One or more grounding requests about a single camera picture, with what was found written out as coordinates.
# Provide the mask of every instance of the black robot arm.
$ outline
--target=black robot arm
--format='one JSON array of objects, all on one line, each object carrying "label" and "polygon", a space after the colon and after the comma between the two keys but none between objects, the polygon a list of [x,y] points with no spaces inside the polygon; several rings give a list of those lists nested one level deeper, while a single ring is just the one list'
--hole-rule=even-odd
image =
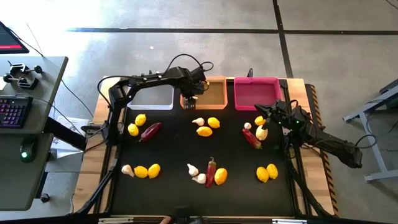
[{"label": "black robot arm", "polygon": [[118,122],[121,111],[140,89],[159,85],[172,85],[180,89],[185,99],[185,108],[194,108],[196,102],[194,96],[201,95],[205,91],[205,71],[201,65],[192,71],[186,68],[174,67],[164,73],[131,76],[117,82],[108,91],[109,115],[102,127],[106,145],[116,146],[120,142],[121,135],[118,130]]},{"label": "black robot arm", "polygon": [[288,113],[287,106],[286,102],[279,100],[272,106],[255,105],[267,121],[275,121],[290,130],[289,138],[292,144],[301,146],[307,143],[333,154],[350,168],[362,167],[362,152],[357,146],[323,132],[325,127],[316,127],[311,123],[310,114],[301,106],[297,105],[291,113]]}]

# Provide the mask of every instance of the gray metal stand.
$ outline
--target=gray metal stand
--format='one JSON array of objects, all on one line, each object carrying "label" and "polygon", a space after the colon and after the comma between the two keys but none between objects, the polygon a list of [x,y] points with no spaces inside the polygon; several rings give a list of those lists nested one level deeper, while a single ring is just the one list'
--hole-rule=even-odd
[{"label": "gray metal stand", "polygon": [[[395,86],[394,88],[390,89],[389,91],[383,93],[376,99],[370,101],[370,103],[365,104],[362,108],[356,110],[354,113],[351,113],[348,116],[345,116],[343,120],[346,123],[350,123],[352,120],[356,118],[361,118],[362,125],[364,126],[366,134],[371,134],[371,128],[366,127],[368,123],[368,114],[371,111],[374,111],[378,109],[379,107],[385,105],[389,101],[393,100],[394,98],[398,97],[398,86]],[[373,144],[375,139],[372,136],[368,136],[368,140],[370,144]],[[371,174],[368,176],[365,176],[366,181],[370,180],[379,180],[379,179],[385,179],[385,178],[390,178],[390,177],[398,177],[398,170],[387,170],[387,167],[384,163],[384,160],[381,156],[380,149],[375,144],[372,147],[374,156],[376,157],[377,164],[379,165],[380,172]]]}]

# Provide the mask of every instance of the black floor stripe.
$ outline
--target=black floor stripe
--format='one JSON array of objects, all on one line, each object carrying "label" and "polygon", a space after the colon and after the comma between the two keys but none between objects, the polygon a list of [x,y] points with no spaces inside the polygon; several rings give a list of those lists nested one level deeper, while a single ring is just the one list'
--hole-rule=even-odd
[{"label": "black floor stripe", "polygon": [[[184,29],[184,28],[95,28],[71,27],[68,32],[182,33],[182,34],[279,34],[277,29]],[[282,30],[297,35],[398,35],[398,30]]]},{"label": "black floor stripe", "polygon": [[105,33],[181,33],[181,34],[277,34],[275,29],[179,29],[179,28],[87,28],[76,27],[68,32]]},{"label": "black floor stripe", "polygon": [[398,35],[395,30],[285,30],[298,35]]},{"label": "black floor stripe", "polygon": [[280,15],[278,0],[272,0],[272,2],[274,3],[275,18],[279,31],[280,47],[282,48],[282,57],[284,59],[286,77],[293,78],[293,71],[292,71],[292,66],[290,64],[289,52],[287,50],[284,25],[282,23],[282,16]]}]

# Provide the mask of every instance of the pink bin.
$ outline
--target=pink bin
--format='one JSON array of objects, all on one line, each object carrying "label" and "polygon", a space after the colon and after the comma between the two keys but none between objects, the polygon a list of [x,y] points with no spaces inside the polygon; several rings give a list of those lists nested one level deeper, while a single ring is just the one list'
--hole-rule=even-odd
[{"label": "pink bin", "polygon": [[256,110],[255,104],[273,105],[281,99],[279,79],[238,77],[234,79],[235,109]]}]

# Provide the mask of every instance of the computer mouse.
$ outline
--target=computer mouse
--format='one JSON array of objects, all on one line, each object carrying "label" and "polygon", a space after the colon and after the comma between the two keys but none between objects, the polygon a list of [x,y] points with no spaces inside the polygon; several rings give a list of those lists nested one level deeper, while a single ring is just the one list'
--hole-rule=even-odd
[{"label": "computer mouse", "polygon": [[22,162],[32,162],[36,157],[37,138],[28,136],[21,142],[19,148],[19,157]]}]

